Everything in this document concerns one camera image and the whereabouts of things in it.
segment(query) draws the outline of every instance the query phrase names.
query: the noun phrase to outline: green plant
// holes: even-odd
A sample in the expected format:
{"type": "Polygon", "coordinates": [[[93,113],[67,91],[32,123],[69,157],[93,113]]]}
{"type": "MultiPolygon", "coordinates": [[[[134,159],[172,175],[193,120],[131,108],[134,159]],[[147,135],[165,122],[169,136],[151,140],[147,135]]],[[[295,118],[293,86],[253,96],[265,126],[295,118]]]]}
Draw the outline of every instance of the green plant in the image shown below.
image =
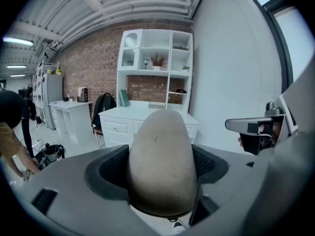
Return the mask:
{"type": "Polygon", "coordinates": [[[159,57],[156,53],[154,57],[151,57],[152,66],[165,66],[166,65],[166,58],[159,57]]]}

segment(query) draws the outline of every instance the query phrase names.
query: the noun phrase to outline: tiled floor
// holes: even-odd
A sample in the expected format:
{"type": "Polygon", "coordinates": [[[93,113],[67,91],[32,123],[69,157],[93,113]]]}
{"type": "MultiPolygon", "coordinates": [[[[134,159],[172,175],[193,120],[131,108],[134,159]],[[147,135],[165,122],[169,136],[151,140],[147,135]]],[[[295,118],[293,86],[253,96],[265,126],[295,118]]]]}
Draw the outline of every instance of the tiled floor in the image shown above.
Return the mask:
{"type": "MultiPolygon", "coordinates": [[[[14,129],[14,132],[17,135],[18,139],[25,145],[21,123],[14,129]]],[[[99,149],[96,143],[96,139],[94,139],[93,141],[91,141],[90,144],[87,144],[87,145],[77,145],[77,144],[72,143],[67,135],[64,135],[61,137],[57,134],[56,130],[47,128],[46,125],[43,123],[36,125],[35,121],[30,121],[30,132],[31,132],[31,139],[32,139],[34,154],[37,154],[36,150],[39,150],[42,144],[42,141],[40,139],[42,139],[44,143],[49,143],[51,145],[52,144],[63,145],[65,148],[65,157],[76,156],[76,155],[88,153],[88,152],[99,149]]],[[[98,140],[102,148],[104,148],[105,147],[104,138],[98,136],[98,140]]],[[[25,170],[25,167],[21,164],[20,160],[16,156],[14,156],[13,159],[19,169],[25,170]]],[[[1,157],[0,163],[1,163],[2,168],[4,169],[8,182],[11,183],[12,189],[15,190],[16,192],[23,194],[23,184],[20,178],[17,177],[14,174],[14,172],[7,166],[3,157],[1,157]]],[[[137,216],[139,216],[147,225],[149,225],[158,234],[163,235],[163,236],[173,235],[172,222],[164,218],[149,216],[147,214],[144,214],[138,211],[132,206],[130,206],[130,208],[132,211],[135,212],[137,216]]],[[[179,220],[181,220],[187,228],[189,227],[188,225],[189,217],[190,217],[190,213],[185,215],[182,218],[179,218],[179,220]]]]}

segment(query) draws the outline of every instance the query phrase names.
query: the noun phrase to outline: person's hand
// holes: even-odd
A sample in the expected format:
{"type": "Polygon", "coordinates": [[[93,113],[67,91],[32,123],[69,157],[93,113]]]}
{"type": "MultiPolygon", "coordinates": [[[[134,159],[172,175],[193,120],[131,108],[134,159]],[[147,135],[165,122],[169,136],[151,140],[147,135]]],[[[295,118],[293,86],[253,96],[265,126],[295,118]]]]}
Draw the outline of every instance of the person's hand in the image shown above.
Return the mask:
{"type": "MultiPolygon", "coordinates": [[[[280,135],[280,132],[281,132],[281,127],[282,127],[282,124],[280,122],[275,122],[272,126],[272,141],[273,142],[276,142],[279,138],[279,135],[280,135]]],[[[258,131],[259,133],[262,133],[264,131],[264,124],[261,124],[259,127],[258,127],[258,131]]],[[[243,144],[242,144],[242,139],[239,138],[237,139],[237,141],[240,143],[240,146],[243,148],[243,144]]]]}
{"type": "Polygon", "coordinates": [[[33,163],[37,166],[38,165],[38,161],[35,157],[31,158],[31,160],[33,161],[33,163]]]}

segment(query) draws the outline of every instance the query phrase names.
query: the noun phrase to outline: backpack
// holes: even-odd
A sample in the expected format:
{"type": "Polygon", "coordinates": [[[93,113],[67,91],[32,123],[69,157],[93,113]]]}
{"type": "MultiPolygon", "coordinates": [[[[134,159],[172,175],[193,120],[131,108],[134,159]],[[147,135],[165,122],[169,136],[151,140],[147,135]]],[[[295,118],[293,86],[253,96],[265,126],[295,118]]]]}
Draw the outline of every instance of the backpack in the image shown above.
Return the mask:
{"type": "Polygon", "coordinates": [[[112,108],[116,108],[116,102],[113,96],[110,93],[100,95],[95,103],[92,125],[94,124],[97,127],[101,127],[98,113],[112,108]]]}

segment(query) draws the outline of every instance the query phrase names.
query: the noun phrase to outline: book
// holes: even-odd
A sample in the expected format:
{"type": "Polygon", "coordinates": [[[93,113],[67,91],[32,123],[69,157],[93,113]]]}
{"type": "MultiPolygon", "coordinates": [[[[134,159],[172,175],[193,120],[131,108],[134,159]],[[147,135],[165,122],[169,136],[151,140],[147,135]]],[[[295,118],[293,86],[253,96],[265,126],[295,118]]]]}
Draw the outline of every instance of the book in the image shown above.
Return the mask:
{"type": "Polygon", "coordinates": [[[126,90],[123,90],[123,89],[119,90],[119,98],[120,98],[120,103],[123,107],[128,107],[130,105],[126,90]]]}

